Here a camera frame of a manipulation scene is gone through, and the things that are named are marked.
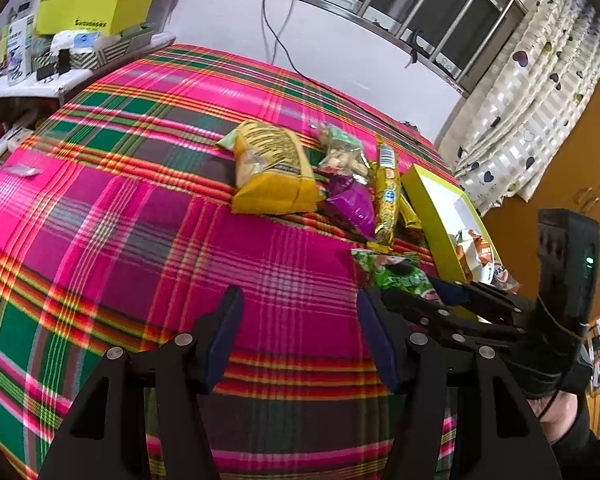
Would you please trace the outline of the person's right hand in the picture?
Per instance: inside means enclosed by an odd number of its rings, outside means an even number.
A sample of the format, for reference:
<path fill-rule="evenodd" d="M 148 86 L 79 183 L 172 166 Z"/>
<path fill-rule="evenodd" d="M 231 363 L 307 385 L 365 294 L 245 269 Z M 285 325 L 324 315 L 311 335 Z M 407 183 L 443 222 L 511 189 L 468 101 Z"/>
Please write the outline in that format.
<path fill-rule="evenodd" d="M 528 403 L 550 444 L 559 441 L 577 419 L 579 398 L 570 392 L 555 391 L 542 399 L 529 399 Z"/>

